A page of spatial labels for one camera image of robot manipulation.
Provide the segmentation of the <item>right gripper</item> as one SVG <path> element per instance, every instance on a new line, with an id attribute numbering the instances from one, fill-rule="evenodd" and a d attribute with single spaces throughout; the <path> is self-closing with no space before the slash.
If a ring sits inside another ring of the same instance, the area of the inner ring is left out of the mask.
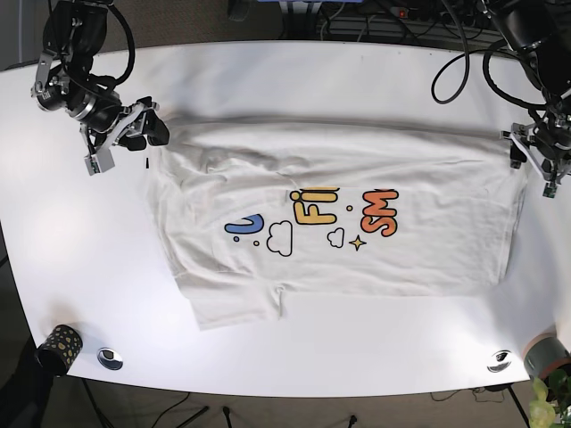
<path id="1" fill-rule="evenodd" d="M 140 98 L 130 106 L 96 106 L 93 114 L 80 121 L 80 134 L 87 147 L 84 161 L 88 174 L 102 174 L 115 166 L 113 146 L 137 152 L 148 144 L 167 145 L 170 132 L 158 116 L 159 109 L 160 105 L 151 96 Z"/>

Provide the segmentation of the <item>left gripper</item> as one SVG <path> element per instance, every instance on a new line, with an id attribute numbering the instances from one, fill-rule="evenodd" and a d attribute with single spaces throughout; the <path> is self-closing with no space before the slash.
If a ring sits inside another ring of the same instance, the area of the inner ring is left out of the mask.
<path id="1" fill-rule="evenodd" d="M 501 138 L 509 142 L 510 167 L 520 169 L 528 162 L 544 182 L 542 196 L 554 199 L 563 178 L 570 175 L 570 146 L 554 139 L 546 123 L 513 123 Z"/>

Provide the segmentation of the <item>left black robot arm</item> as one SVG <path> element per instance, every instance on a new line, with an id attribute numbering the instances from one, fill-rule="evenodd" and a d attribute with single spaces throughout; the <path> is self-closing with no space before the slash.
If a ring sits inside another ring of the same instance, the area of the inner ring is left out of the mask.
<path id="1" fill-rule="evenodd" d="M 483 1 L 482 7 L 502 36 L 484 53 L 484 79 L 496 95 L 527 110 L 532 119 L 503 133 L 511 144 L 511 167 L 530 162 L 544 182 L 543 195 L 552 199 L 570 174 L 570 44 L 543 1 Z M 516 55 L 542 103 L 525 102 L 495 84 L 490 62 L 504 47 Z"/>

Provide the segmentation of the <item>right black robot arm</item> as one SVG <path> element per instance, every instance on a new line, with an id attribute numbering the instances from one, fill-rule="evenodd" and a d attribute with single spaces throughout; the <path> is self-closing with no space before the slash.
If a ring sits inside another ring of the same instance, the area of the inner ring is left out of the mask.
<path id="1" fill-rule="evenodd" d="M 118 77 L 92 72 L 95 55 L 106 39 L 109 15 L 123 28 L 128 45 L 127 66 Z M 48 6 L 31 94 L 41 110 L 65 110 L 79 123 L 91 176 L 115 166 L 113 146 L 138 152 L 169 143 L 170 132 L 158 117 L 159 104 L 152 97 L 124 105 L 116 92 L 130 77 L 135 59 L 132 30 L 113 1 L 59 1 Z"/>

